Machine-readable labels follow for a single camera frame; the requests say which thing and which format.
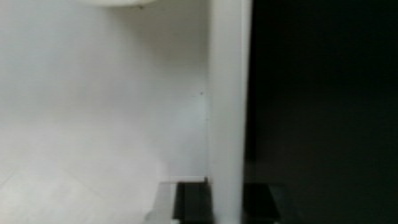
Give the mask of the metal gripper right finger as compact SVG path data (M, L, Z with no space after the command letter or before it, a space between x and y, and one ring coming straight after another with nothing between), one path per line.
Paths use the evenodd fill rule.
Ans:
M280 221L269 187L262 183L243 186L243 214L244 224L275 224Z

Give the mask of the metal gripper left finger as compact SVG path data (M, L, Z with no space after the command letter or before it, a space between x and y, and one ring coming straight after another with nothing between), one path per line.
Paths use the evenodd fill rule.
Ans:
M211 189L205 182L179 182L172 219L179 224L213 224Z

